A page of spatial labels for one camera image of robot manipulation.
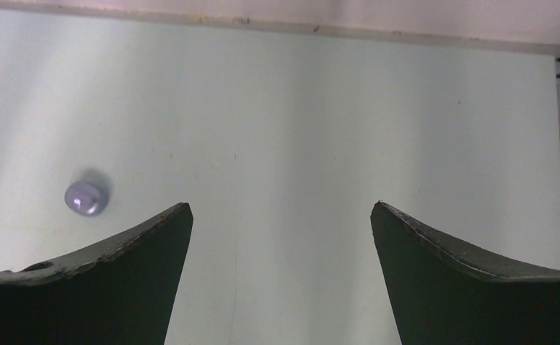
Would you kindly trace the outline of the purple charging case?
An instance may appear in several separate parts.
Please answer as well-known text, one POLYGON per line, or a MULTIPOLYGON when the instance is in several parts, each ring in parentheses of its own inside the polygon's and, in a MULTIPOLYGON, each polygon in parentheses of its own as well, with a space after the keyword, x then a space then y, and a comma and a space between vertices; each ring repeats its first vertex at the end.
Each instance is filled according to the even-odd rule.
POLYGON ((71 184, 64 195, 65 204, 81 216, 97 216, 108 205, 109 198, 105 190, 86 181, 71 184))

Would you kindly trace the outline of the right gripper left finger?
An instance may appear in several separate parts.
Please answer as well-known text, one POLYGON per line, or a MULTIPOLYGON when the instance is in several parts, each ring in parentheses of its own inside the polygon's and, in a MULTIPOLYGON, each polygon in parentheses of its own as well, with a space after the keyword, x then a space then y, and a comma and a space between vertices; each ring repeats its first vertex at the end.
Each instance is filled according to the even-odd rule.
POLYGON ((0 272, 0 344, 163 344, 190 244, 178 203, 75 252, 0 272))

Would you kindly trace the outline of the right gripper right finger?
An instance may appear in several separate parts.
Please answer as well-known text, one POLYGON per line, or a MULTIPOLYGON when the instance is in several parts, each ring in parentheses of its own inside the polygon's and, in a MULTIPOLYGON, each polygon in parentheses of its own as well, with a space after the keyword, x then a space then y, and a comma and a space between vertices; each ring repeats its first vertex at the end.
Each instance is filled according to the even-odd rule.
POLYGON ((483 249, 384 202, 370 221, 403 344, 560 344, 560 270, 483 249))

